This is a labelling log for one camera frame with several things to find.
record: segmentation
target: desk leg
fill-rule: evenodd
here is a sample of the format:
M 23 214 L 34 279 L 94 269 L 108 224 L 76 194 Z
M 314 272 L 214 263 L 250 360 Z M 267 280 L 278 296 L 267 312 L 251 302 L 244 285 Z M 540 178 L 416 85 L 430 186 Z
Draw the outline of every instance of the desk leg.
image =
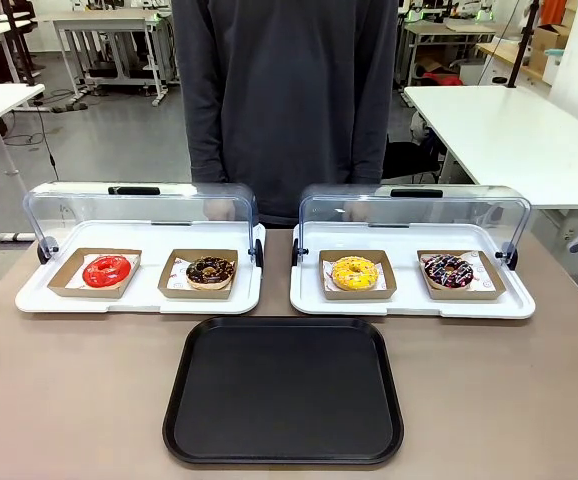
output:
M 149 51 L 149 67 L 151 68 L 151 71 L 153 73 L 153 80 L 156 83 L 156 92 L 158 94 L 156 96 L 156 99 L 153 102 L 151 102 L 151 104 L 154 107 L 157 107 L 158 105 L 160 105 L 162 99 L 165 98 L 165 95 L 167 94 L 167 89 L 163 88 L 161 84 L 160 75 L 158 74 L 158 69 L 156 68 L 156 61 L 153 54 L 153 48 L 151 46 L 151 39 L 149 37 L 150 37 L 149 26 L 145 25 L 145 41 L 147 42 L 147 49 Z
M 109 45 L 111 45 L 111 55 L 113 56 L 113 63 L 116 66 L 116 78 L 118 80 L 126 80 L 127 75 L 125 75 L 124 64 L 120 58 L 120 49 L 118 48 L 118 43 L 116 42 L 115 32 L 109 32 L 107 34 L 107 39 L 109 40 Z
M 76 85 L 76 81 L 74 80 L 73 73 L 71 72 L 71 67 L 69 66 L 69 60 L 67 59 L 67 52 L 65 51 L 65 46 L 62 43 L 62 35 L 60 35 L 60 29 L 54 24 L 54 29 L 56 31 L 56 37 L 58 37 L 58 44 L 60 45 L 60 53 L 62 53 L 62 59 L 65 62 L 65 67 L 67 68 L 67 73 L 69 74 L 69 80 L 71 81 L 71 87 L 73 88 L 73 101 L 77 101 L 83 97 L 80 90 L 78 90 L 78 86 Z
M 5 145 L 5 141 L 2 139 L 2 135 L 0 135 L 0 156 L 2 157 L 2 160 L 5 163 L 6 167 L 5 174 L 9 175 L 10 177 L 15 177 L 22 194 L 26 195 L 27 187 L 22 181 L 20 171 L 16 168 L 16 164 L 13 163 L 11 155 L 9 155 L 9 151 L 7 150 L 7 146 Z
M 404 29 L 404 21 L 402 17 L 398 17 L 398 29 L 397 29 L 397 45 L 396 45 L 396 62 L 394 64 L 393 69 L 393 79 L 395 82 L 400 86 L 400 82 L 402 82 L 402 62 L 405 56 L 405 39 L 407 38 L 406 35 L 407 31 Z
M 76 39 L 78 40 L 78 45 L 80 45 L 80 53 L 85 63 L 85 68 L 87 71 L 91 70 L 91 58 L 89 58 L 89 48 L 87 48 L 87 42 L 85 42 L 85 36 L 82 32 L 74 32 Z
M 11 78 L 14 83 L 20 83 L 20 76 L 18 75 L 18 70 L 16 69 L 15 63 L 13 63 L 13 57 L 11 56 L 11 50 L 9 50 L 9 44 L 7 40 L 3 37 L 0 41 L 2 45 L 2 50 L 5 52 L 5 58 L 7 59 L 7 65 L 9 66 L 9 73 L 11 73 Z M 23 102 L 22 105 L 24 108 L 29 108 L 29 102 Z
M 87 39 L 87 51 L 89 55 L 89 61 L 93 65 L 98 61 L 98 49 L 96 48 L 96 42 L 93 39 L 93 33 L 85 32 L 85 37 Z
M 411 86 L 413 81 L 414 69 L 416 65 L 416 54 L 418 53 L 418 39 L 420 35 L 413 35 L 413 48 L 411 49 L 411 59 L 409 60 L 409 73 L 407 74 L 407 86 Z
M 406 87 L 405 81 L 409 74 L 409 62 L 411 61 L 411 40 L 409 30 L 403 27 L 402 33 L 402 59 L 400 60 L 400 71 L 398 72 L 398 84 Z
M 18 186 L 20 187 L 20 193 L 24 197 L 27 194 L 27 187 L 22 181 L 20 176 L 20 171 L 16 168 L 16 164 L 13 163 L 13 159 L 9 155 L 5 141 L 0 135 L 0 157 L 5 163 L 5 174 L 10 177 L 15 177 Z M 0 233 L 0 242 L 33 242 L 35 236 L 32 233 Z
M 67 44 L 69 45 L 69 51 L 73 57 L 74 67 L 79 78 L 85 78 L 85 71 L 82 69 L 82 63 L 80 62 L 80 50 L 76 45 L 75 32 L 71 30 L 65 30 L 65 35 L 67 36 Z
M 169 58 L 171 52 L 166 52 L 164 45 L 167 39 L 164 37 L 164 31 L 162 28 L 158 28 L 153 32 L 154 39 L 154 49 L 156 53 L 156 63 L 158 64 L 158 71 L 160 74 L 160 82 L 163 88 L 167 89 L 168 81 L 171 79 L 171 65 L 169 64 Z
M 438 183 L 451 183 L 451 171 L 453 170 L 455 161 L 456 159 L 453 157 L 451 152 L 447 150 L 447 155 L 445 156 L 445 162 L 442 164 Z

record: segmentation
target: yellow glazed donut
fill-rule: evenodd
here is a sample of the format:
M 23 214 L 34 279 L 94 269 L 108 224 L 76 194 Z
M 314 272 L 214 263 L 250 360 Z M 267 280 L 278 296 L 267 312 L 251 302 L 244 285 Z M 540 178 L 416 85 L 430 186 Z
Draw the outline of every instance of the yellow glazed donut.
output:
M 378 281 L 378 269 L 366 258 L 344 257 L 334 263 L 331 278 L 343 290 L 369 290 Z

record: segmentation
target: sweatshirt sleeve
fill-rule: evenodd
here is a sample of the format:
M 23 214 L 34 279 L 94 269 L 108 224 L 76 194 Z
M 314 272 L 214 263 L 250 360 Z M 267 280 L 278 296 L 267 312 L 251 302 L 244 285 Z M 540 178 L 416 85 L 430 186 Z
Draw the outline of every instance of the sweatshirt sleeve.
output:
M 352 183 L 379 183 L 396 58 L 395 0 L 368 0 L 356 42 Z
M 208 0 L 172 1 L 193 182 L 225 182 L 220 110 L 224 92 Z

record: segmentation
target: display case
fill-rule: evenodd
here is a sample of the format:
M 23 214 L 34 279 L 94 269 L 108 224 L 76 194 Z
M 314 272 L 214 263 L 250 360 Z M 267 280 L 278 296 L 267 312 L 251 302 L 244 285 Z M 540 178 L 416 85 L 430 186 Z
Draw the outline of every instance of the display case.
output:
M 506 187 L 311 187 L 294 229 L 291 302 L 311 314 L 527 318 L 535 303 L 515 268 L 530 213 L 529 202 Z M 397 289 L 387 299 L 332 300 L 326 295 L 324 251 L 384 252 Z M 490 274 L 495 295 L 435 292 L 421 268 L 430 252 L 477 256 L 474 270 L 485 278 Z
M 265 230 L 244 186 L 55 182 L 29 192 L 24 209 L 41 265 L 16 297 L 22 311 L 238 314 L 258 303 Z M 62 296 L 53 288 L 61 269 L 78 252 L 92 249 L 139 252 L 139 265 L 120 298 Z M 228 295 L 166 295 L 164 269 L 180 251 L 229 252 L 237 271 Z

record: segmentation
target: donut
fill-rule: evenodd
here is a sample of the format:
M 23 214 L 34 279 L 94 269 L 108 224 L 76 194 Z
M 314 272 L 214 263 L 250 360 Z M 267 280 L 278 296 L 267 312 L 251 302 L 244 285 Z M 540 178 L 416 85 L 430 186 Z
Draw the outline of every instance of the donut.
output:
M 197 290 L 220 290 L 233 278 L 234 268 L 229 260 L 219 257 L 200 257 L 187 267 L 187 281 Z
M 96 258 L 85 267 L 82 279 L 93 288 L 110 287 L 122 282 L 131 272 L 131 263 L 121 255 Z
M 435 255 L 424 263 L 425 274 L 437 290 L 461 290 L 473 280 L 473 268 L 455 255 Z
M 343 290 L 369 290 L 378 281 L 378 268 L 366 258 L 343 257 L 334 263 L 331 278 Z

